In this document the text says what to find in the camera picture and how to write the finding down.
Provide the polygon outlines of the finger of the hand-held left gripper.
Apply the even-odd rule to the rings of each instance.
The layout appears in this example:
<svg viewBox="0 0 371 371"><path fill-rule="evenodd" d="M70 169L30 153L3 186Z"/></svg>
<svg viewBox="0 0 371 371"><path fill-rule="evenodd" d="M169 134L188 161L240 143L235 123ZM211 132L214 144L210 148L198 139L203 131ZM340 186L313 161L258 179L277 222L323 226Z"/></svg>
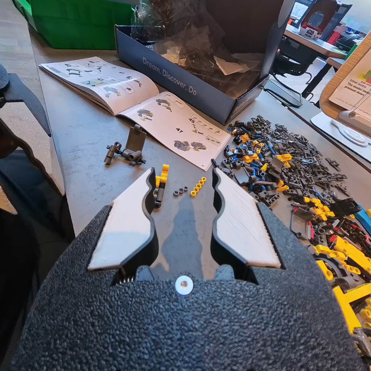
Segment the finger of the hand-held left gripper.
<svg viewBox="0 0 371 371"><path fill-rule="evenodd" d="M41 127L24 102L5 103L0 111L5 128L30 152L41 170L53 181L62 196L65 195L62 170L52 137Z"/></svg>
<svg viewBox="0 0 371 371"><path fill-rule="evenodd" d="M17 215L15 207L12 205L11 201L8 199L3 188L0 186L0 208L12 215Z"/></svg>

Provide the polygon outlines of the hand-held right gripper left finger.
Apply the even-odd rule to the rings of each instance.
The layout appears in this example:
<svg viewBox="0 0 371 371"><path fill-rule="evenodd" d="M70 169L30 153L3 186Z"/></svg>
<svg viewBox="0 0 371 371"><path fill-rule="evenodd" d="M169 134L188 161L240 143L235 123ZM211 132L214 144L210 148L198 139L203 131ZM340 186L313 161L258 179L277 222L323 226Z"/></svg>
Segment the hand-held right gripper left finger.
<svg viewBox="0 0 371 371"><path fill-rule="evenodd" d="M151 216L155 208L155 169L146 170L110 204L110 211L88 271L150 265L158 255L155 223Z"/></svg>

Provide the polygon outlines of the yellow brick assembly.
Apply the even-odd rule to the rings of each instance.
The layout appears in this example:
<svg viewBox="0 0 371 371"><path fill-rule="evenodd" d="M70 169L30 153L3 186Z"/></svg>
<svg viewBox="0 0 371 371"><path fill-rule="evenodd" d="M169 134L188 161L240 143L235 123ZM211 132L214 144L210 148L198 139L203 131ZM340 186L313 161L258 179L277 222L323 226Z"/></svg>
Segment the yellow brick assembly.
<svg viewBox="0 0 371 371"><path fill-rule="evenodd" d="M155 200L155 208L160 208L163 198L164 198L164 190L167 183L169 165L163 164L162 171L160 176L156 176L156 187L153 192L154 200Z"/></svg>

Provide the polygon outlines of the dark grey brick assembly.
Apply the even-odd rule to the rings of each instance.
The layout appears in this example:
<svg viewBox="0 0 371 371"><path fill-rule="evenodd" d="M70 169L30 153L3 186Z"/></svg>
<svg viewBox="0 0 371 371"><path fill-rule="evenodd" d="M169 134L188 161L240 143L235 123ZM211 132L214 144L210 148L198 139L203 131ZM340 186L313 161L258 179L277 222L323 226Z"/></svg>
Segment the dark grey brick assembly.
<svg viewBox="0 0 371 371"><path fill-rule="evenodd" d="M143 159L142 149L146 140L146 133L142 131L142 127L136 124L129 130L127 143L124 149L121 149L122 144L116 141L113 145L107 146L108 152L104 159L106 165L110 165L114 155L120 155L125 160L135 164L145 164Z"/></svg>

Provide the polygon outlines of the grey desk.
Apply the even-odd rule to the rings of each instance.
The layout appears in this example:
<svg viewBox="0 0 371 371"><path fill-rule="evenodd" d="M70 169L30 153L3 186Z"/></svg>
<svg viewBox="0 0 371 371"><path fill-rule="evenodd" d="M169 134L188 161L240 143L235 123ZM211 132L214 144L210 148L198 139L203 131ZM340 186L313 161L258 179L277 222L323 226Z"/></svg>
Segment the grey desk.
<svg viewBox="0 0 371 371"><path fill-rule="evenodd" d="M111 116L46 72L39 70L39 77L77 234L144 169L119 159L107 169L103 164L105 145L126 139L129 131L126 119ZM345 153L344 146L333 144L316 131L309 120L317 114L318 109L312 104L287 109L272 95L262 92L234 120L247 121L262 115L273 124L283 124L289 131L304 135L325 157L340 163L342 172L348 176L344 184L351 196L369 209L370 165L356 155L355 161ZM155 273L168 279L186 270L196 277L211 278L217 268L209 242L211 217L216 215L209 183L211 169L207 173L198 169L154 139L146 139L144 152L148 167L154 166L158 171L162 163L170 165L164 204L153 212L160 244ZM191 190L202 177L207 179L205 184L191 197ZM184 186L188 186L188 192L174 197L173 192Z"/></svg>

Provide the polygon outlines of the person's black clothed body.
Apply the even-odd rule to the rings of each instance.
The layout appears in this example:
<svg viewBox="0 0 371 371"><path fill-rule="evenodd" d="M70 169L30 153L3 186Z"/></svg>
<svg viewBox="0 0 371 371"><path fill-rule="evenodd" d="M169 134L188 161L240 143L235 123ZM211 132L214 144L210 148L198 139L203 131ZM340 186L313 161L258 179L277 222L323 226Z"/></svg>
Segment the person's black clothed body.
<svg viewBox="0 0 371 371"><path fill-rule="evenodd" d="M25 152L1 159L1 187L18 212L1 209L1 364L17 342L20 327L51 267L75 238L66 196L49 184Z"/></svg>

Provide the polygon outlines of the yellow five-hole beam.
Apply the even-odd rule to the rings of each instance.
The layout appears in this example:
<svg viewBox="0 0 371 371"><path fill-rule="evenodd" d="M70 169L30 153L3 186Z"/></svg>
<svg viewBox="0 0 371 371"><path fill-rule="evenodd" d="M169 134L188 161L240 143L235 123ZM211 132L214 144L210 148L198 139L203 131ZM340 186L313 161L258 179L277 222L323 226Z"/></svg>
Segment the yellow five-hole beam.
<svg viewBox="0 0 371 371"><path fill-rule="evenodd" d="M195 197L197 195L197 193L200 191L200 189L202 188L202 186L205 184L206 180L207 180L206 177L202 177L198 181L198 183L195 185L195 187L190 192L190 196L191 197Z"/></svg>

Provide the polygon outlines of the green plastic bin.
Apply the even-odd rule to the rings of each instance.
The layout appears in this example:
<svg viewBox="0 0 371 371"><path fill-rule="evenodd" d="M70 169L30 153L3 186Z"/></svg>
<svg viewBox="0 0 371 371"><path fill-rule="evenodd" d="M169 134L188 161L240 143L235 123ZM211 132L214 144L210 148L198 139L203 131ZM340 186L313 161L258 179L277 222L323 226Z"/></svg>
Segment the green plastic bin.
<svg viewBox="0 0 371 371"><path fill-rule="evenodd" d="M13 0L54 49L115 50L114 25L130 25L136 0Z"/></svg>

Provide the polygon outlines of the open instruction booklet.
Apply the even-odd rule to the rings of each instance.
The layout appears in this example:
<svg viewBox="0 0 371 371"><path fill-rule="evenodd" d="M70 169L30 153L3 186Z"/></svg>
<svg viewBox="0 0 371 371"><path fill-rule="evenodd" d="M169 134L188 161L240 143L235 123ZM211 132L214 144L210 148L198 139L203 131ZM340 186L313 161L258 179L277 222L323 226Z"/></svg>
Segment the open instruction booklet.
<svg viewBox="0 0 371 371"><path fill-rule="evenodd" d="M116 117L140 125L162 145L206 171L231 135L211 124L171 92L159 92L144 74L95 56L48 62L39 68Z"/></svg>

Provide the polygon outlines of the dark blue cardboard box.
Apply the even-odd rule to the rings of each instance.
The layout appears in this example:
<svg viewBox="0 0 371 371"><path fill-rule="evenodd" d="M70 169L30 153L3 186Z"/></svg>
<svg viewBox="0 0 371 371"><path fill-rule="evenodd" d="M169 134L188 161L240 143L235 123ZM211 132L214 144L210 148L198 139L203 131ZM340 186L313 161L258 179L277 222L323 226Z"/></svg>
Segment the dark blue cardboard box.
<svg viewBox="0 0 371 371"><path fill-rule="evenodd" d="M263 54L259 81L234 99L207 82L178 67L132 39L132 25L115 25L115 41L120 60L155 83L171 91L207 116L226 124L255 100L266 85L294 1L210 0L206 9L225 32L226 48L237 53Z"/></svg>

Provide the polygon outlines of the crumpled clear plastic bags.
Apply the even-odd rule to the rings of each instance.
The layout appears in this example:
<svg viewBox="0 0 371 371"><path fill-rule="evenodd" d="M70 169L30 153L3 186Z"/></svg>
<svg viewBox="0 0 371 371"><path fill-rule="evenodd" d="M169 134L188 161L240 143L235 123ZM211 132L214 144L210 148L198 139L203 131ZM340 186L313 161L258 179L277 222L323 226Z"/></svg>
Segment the crumpled clear plastic bags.
<svg viewBox="0 0 371 371"><path fill-rule="evenodd" d="M140 1L131 37L231 98L259 81L263 54L231 53L205 1Z"/></svg>

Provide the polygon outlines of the black office chair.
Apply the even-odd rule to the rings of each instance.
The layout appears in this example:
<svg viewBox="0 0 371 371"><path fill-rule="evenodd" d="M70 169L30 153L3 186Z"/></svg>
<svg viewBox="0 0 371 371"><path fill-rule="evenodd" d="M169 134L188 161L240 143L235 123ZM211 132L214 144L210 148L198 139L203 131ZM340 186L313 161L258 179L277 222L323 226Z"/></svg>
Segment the black office chair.
<svg viewBox="0 0 371 371"><path fill-rule="evenodd" d="M265 85L264 91L269 92L276 98L280 98L281 101L283 101L287 106L300 108L303 103L302 94L285 85L283 82L280 82L276 75L283 77L285 74L301 76L307 72L309 66L320 55L321 54L319 52L309 48L308 46L284 36L279 50L276 53L274 63L271 66L270 73L276 79L276 81L281 84L281 86L296 93L299 96L299 101L294 99L292 96L290 97L291 99L294 99L294 101L288 100L284 96L279 95L275 90L269 89L267 85Z"/></svg>

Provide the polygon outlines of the cardboard covered monitor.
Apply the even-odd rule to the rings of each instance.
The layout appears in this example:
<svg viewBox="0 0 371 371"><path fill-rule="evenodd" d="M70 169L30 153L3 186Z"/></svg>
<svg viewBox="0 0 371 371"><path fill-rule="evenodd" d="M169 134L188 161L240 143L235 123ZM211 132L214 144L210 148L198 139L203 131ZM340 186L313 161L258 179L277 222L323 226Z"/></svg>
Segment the cardboard covered monitor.
<svg viewBox="0 0 371 371"><path fill-rule="evenodd" d="M320 108L332 119L370 135L371 34L336 72L320 96Z"/></svg>

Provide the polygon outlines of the wooden background table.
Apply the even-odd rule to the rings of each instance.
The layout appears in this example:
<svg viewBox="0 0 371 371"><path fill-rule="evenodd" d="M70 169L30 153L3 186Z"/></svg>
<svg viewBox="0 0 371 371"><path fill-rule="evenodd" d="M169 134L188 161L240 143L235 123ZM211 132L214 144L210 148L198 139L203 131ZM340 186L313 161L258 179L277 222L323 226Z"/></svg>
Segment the wooden background table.
<svg viewBox="0 0 371 371"><path fill-rule="evenodd" d="M281 52L295 62L302 64L304 72L317 57L325 61L327 58L339 59L340 65L345 62L346 54L344 52L323 40L312 40L300 35L299 30L291 25L286 26L284 35L285 40L281 44Z"/></svg>

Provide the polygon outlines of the black toy set box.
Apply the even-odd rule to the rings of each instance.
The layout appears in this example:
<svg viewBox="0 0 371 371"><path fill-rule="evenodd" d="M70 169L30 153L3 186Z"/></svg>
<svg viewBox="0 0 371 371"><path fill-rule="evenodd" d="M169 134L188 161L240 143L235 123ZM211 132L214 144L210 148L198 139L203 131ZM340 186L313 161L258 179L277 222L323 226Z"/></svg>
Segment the black toy set box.
<svg viewBox="0 0 371 371"><path fill-rule="evenodd" d="M299 20L299 34L312 40L327 41L352 7L342 1L313 1Z"/></svg>

